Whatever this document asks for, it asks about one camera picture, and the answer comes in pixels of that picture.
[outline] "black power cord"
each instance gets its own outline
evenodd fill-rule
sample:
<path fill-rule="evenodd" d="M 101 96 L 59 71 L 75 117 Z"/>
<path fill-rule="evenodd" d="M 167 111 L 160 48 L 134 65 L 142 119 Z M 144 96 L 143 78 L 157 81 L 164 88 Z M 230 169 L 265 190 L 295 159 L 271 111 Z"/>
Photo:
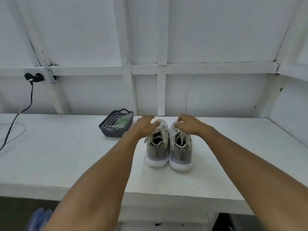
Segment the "black power cord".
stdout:
<path fill-rule="evenodd" d="M 10 132 L 11 132 L 12 127 L 13 127 L 13 124 L 14 124 L 14 122 L 15 122 L 16 118 L 18 117 L 18 115 L 20 115 L 21 113 L 23 113 L 23 112 L 27 111 L 27 110 L 31 107 L 31 105 L 32 105 L 32 97 L 33 97 L 33 82 L 31 81 L 31 82 L 30 82 L 30 84 L 31 84 L 31 86 L 32 86 L 32 88 L 31 88 L 31 103 L 30 103 L 30 105 L 29 105 L 29 107 L 28 107 L 28 108 L 26 108 L 26 109 L 22 110 L 20 113 L 18 113 L 18 114 L 15 116 L 15 118 L 14 118 L 14 120 L 13 120 L 13 122 L 12 122 L 12 124 L 11 124 L 10 128 L 9 128 L 9 131 L 8 131 L 8 132 L 7 132 L 7 134 L 6 134 L 6 137 L 5 137 L 4 143 L 3 143 L 2 147 L 0 148 L 0 151 L 4 148 L 4 146 L 5 146 L 6 142 L 7 142 L 7 139 L 9 138 Z"/>

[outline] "gray sneaker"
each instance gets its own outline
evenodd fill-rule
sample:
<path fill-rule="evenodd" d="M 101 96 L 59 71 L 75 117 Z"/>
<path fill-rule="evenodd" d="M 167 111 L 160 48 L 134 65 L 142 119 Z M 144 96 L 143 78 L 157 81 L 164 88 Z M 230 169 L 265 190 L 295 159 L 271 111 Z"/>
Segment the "gray sneaker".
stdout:
<path fill-rule="evenodd" d="M 192 141 L 189 134 L 176 129 L 172 123 L 169 130 L 170 167 L 178 171 L 189 171 L 192 168 Z"/>
<path fill-rule="evenodd" d="M 160 121 L 160 125 L 144 141 L 147 143 L 146 162 L 151 167 L 163 167 L 168 163 L 168 124 L 164 120 Z"/>

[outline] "forearm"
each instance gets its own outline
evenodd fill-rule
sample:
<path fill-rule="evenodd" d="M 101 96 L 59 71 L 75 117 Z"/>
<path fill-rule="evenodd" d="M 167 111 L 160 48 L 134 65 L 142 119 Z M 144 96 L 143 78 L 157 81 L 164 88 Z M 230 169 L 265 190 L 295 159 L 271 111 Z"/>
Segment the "forearm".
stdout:
<path fill-rule="evenodd" d="M 126 132 L 105 156 L 76 181 L 45 230 L 113 231 L 137 143 L 138 138 Z"/>
<path fill-rule="evenodd" d="M 212 127 L 200 136 L 268 231 L 307 230 L 304 185 Z"/>

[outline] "hand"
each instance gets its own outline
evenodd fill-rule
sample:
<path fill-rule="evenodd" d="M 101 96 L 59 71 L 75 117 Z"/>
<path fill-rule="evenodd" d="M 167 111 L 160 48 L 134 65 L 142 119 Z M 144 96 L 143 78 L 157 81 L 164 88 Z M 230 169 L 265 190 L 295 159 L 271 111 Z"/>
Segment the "hand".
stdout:
<path fill-rule="evenodd" d="M 191 135 L 200 136 L 204 131 L 212 128 L 211 126 L 199 121 L 194 116 L 188 114 L 181 114 L 178 117 L 177 122 L 178 123 L 174 124 L 175 128 Z"/>
<path fill-rule="evenodd" d="M 136 136 L 138 140 L 149 136 L 152 134 L 156 127 L 160 125 L 160 121 L 155 121 L 151 123 L 151 120 L 154 118 L 153 115 L 144 115 L 139 118 L 136 123 L 129 129 L 129 133 Z"/>

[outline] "dark gray basket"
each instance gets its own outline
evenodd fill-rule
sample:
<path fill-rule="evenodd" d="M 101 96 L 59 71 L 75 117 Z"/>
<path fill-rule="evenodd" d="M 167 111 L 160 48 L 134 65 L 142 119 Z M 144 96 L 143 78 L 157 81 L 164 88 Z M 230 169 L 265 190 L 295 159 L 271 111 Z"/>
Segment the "dark gray basket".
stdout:
<path fill-rule="evenodd" d="M 126 125 L 123 128 L 115 129 L 110 126 L 112 126 L 116 120 L 118 120 L 121 117 L 124 117 L 125 115 L 129 113 L 134 113 L 134 112 L 128 111 L 127 109 L 115 110 L 111 112 L 108 115 L 108 117 L 106 117 L 106 119 L 103 120 L 101 124 L 99 124 L 98 127 L 100 128 L 102 133 L 107 137 L 121 138 L 124 132 L 128 131 L 128 129 L 132 125 L 134 116 L 131 116 L 131 118 L 129 119 L 129 121 L 126 123 Z"/>

